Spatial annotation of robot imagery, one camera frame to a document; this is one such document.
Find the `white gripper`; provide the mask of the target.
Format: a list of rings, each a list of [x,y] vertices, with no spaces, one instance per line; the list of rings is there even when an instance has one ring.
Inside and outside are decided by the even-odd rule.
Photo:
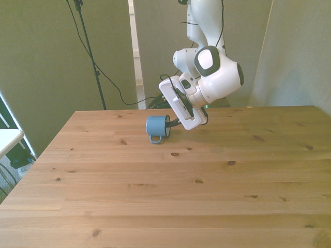
[[[159,84],[159,89],[177,116],[175,119],[169,119],[166,123],[167,128],[182,124],[186,130],[191,130],[207,123],[205,111],[193,107],[189,102],[179,76],[165,75],[165,79]]]

